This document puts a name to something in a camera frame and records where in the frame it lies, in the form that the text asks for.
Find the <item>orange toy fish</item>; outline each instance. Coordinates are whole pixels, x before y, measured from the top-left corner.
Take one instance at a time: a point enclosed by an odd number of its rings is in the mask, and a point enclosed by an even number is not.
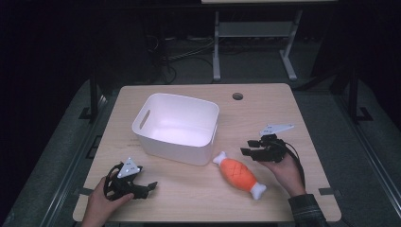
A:
[[[222,151],[215,159],[224,178],[234,187],[251,192],[254,200],[259,200],[267,187],[259,183],[253,173],[237,160],[227,158],[227,154]]]

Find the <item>plaid sleeve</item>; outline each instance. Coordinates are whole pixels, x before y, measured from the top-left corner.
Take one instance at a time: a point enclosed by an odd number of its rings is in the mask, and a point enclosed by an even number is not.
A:
[[[328,226],[313,194],[288,199],[297,226]]]

